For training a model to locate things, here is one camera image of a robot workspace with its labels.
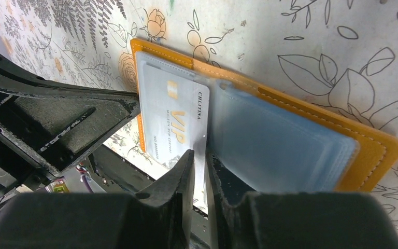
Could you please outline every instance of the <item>white paper background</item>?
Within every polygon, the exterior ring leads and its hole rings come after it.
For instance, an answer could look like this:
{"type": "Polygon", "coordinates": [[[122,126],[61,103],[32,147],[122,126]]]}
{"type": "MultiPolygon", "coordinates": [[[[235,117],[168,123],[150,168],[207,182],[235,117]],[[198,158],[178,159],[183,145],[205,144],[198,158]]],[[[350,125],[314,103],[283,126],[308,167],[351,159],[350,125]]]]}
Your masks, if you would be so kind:
{"type": "MultiPolygon", "coordinates": [[[[8,0],[0,35],[33,73],[117,90],[136,86],[128,43],[146,38],[398,137],[398,0],[8,0]]],[[[166,171],[139,150],[136,122],[106,144],[166,171]]],[[[398,163],[372,195],[398,230],[398,163]]]]}

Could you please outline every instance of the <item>leather wallet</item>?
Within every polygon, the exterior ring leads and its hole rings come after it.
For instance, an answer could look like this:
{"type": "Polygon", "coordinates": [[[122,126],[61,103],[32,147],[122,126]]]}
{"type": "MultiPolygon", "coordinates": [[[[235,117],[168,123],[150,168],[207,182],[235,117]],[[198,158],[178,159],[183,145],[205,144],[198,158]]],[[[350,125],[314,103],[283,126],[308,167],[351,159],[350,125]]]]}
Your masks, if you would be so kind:
{"type": "MultiPolygon", "coordinates": [[[[360,150],[335,190],[371,191],[398,159],[398,139],[389,134],[274,90],[240,73],[209,65],[149,41],[133,39],[131,48],[134,56],[135,52],[143,51],[206,76],[229,80],[238,90],[356,140],[360,150]]],[[[138,125],[142,140],[144,135],[140,117],[138,125]]],[[[143,141],[140,145],[145,151],[143,141]]]]}

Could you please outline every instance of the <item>orange stitching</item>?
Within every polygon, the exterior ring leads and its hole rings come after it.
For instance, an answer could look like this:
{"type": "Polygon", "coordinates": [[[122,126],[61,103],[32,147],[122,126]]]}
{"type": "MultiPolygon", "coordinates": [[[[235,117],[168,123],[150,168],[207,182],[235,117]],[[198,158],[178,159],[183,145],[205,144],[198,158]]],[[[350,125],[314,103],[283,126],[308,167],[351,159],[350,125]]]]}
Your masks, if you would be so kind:
{"type": "Polygon", "coordinates": [[[134,44],[134,45],[132,46],[132,49],[133,49],[134,51],[135,51],[135,46],[139,46],[139,47],[142,47],[142,48],[149,49],[149,50],[151,50],[151,51],[153,51],[153,52],[155,52],[155,53],[158,53],[158,54],[160,54],[160,55],[162,55],[162,56],[166,56],[166,57],[169,57],[170,59],[173,59],[173,60],[175,60],[175,61],[179,61],[179,62],[182,63],[182,64],[185,64],[185,65],[188,65],[188,66],[193,66],[193,64],[189,64],[188,62],[182,61],[182,60],[180,60],[180,59],[176,59],[176,58],[171,57],[171,56],[169,56],[169,55],[167,55],[167,54],[161,53],[161,52],[156,51],[156,50],[154,50],[154,49],[151,49],[151,48],[149,48],[149,47],[144,47],[144,46],[142,46],[142,45],[136,45],[136,44],[134,44]]]}
{"type": "MultiPolygon", "coordinates": [[[[149,49],[149,50],[151,50],[151,51],[153,51],[153,52],[155,52],[155,53],[161,54],[162,56],[169,57],[169,58],[171,58],[171,59],[173,59],[173,60],[175,60],[175,61],[179,61],[179,62],[182,63],[182,64],[185,64],[185,65],[188,65],[188,66],[193,66],[193,64],[189,64],[189,63],[184,62],[184,61],[182,61],[182,60],[180,60],[180,59],[176,59],[176,58],[171,57],[171,56],[169,56],[169,55],[167,55],[167,54],[161,53],[161,52],[156,51],[156,50],[154,50],[154,49],[151,49],[151,48],[149,48],[149,47],[144,47],[144,46],[142,46],[142,45],[135,45],[135,44],[134,44],[134,45],[132,46],[134,51],[135,51],[135,46],[139,46],[139,47],[142,47],[142,48],[149,49]]],[[[203,69],[203,70],[206,70],[206,71],[208,71],[208,72],[210,72],[210,73],[212,73],[212,74],[216,74],[216,75],[219,75],[219,76],[223,76],[223,77],[225,77],[225,78],[232,79],[233,81],[238,82],[238,83],[240,83],[240,84],[243,84],[243,85],[245,85],[245,86],[247,86],[247,87],[250,87],[250,88],[252,88],[252,89],[254,89],[255,91],[258,92],[258,89],[257,89],[257,88],[255,88],[255,87],[253,87],[253,86],[251,86],[251,85],[248,85],[247,83],[245,83],[245,82],[243,82],[243,81],[241,81],[241,80],[238,80],[238,79],[235,79],[235,78],[232,78],[232,77],[230,77],[230,76],[223,75],[223,74],[219,74],[219,73],[217,73],[217,72],[213,72],[213,71],[211,71],[211,70],[208,70],[208,69],[203,68],[203,67],[200,67],[200,66],[196,66],[196,67],[198,67],[198,68],[200,68],[200,69],[203,69]]],[[[314,116],[314,117],[316,117],[316,118],[318,118],[318,119],[324,120],[324,121],[329,122],[329,123],[331,123],[331,124],[333,124],[333,125],[339,126],[339,127],[343,128],[343,129],[346,129],[346,130],[348,130],[348,131],[352,131],[352,132],[354,132],[354,133],[356,133],[356,134],[359,134],[359,135],[361,135],[361,136],[363,136],[363,137],[366,137],[366,138],[368,138],[368,139],[370,139],[370,140],[372,140],[372,141],[375,141],[375,142],[377,142],[378,144],[380,144],[380,145],[384,148],[382,157],[381,157],[380,160],[377,162],[377,164],[375,165],[375,167],[370,171],[370,174],[369,174],[369,175],[367,176],[367,178],[362,182],[361,186],[359,186],[358,189],[361,189],[362,186],[364,186],[364,184],[365,184],[365,183],[368,181],[368,179],[371,177],[371,175],[373,175],[374,171],[375,171],[375,170],[379,167],[379,165],[382,163],[383,159],[385,158],[385,156],[386,156],[386,154],[387,154],[387,152],[388,152],[388,151],[387,151],[387,147],[385,147],[384,144],[382,144],[382,143],[381,143],[380,141],[378,141],[378,140],[375,140],[375,139],[372,138],[372,137],[366,136],[366,135],[364,135],[364,134],[362,134],[362,133],[359,133],[359,132],[357,132],[357,131],[351,130],[351,129],[346,128],[346,127],[343,127],[342,125],[337,124],[337,123],[334,123],[334,122],[332,122],[332,121],[330,121],[330,120],[326,120],[326,119],[324,119],[324,118],[318,117],[318,116],[315,115],[315,114],[312,114],[312,113],[307,112],[307,111],[305,111],[305,110],[299,109],[299,108],[296,107],[296,106],[293,106],[293,105],[291,105],[291,104],[289,104],[289,103],[285,103],[285,102],[283,102],[283,101],[281,101],[281,100],[278,100],[278,99],[276,99],[276,98],[273,98],[273,97],[271,97],[271,96],[268,96],[268,95],[266,95],[266,94],[264,94],[264,93],[260,93],[260,94],[263,95],[263,96],[265,96],[265,97],[267,97],[267,98],[270,98],[270,99],[272,99],[272,100],[275,100],[275,101],[277,101],[277,102],[279,102],[279,103],[282,103],[282,104],[285,104],[285,105],[289,105],[289,106],[291,106],[292,108],[295,108],[295,109],[297,109],[297,110],[299,110],[299,111],[301,111],[301,112],[305,112],[305,113],[307,113],[307,114],[309,114],[309,115],[312,115],[312,116],[314,116]]]]}

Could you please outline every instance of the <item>white card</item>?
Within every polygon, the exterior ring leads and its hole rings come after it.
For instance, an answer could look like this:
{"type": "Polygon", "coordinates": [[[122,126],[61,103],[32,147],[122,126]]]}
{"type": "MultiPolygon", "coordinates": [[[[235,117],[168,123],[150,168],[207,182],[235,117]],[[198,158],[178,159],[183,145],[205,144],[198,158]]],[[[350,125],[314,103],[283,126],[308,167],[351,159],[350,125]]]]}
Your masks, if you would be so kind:
{"type": "Polygon", "coordinates": [[[209,89],[146,63],[138,70],[147,154],[171,169],[194,150],[195,189],[204,186],[209,89]]]}

